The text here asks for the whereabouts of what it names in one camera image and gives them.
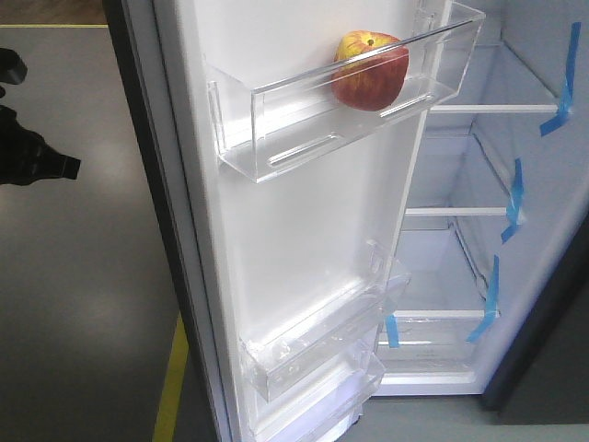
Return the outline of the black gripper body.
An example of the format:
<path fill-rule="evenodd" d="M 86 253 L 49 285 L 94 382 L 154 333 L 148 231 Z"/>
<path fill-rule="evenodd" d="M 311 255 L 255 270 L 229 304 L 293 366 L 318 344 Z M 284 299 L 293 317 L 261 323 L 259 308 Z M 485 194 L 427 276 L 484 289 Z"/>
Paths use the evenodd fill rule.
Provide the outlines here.
<path fill-rule="evenodd" d="M 1 105 L 1 184 L 27 186 L 38 180 L 76 180 L 81 161 L 57 152 Z"/>

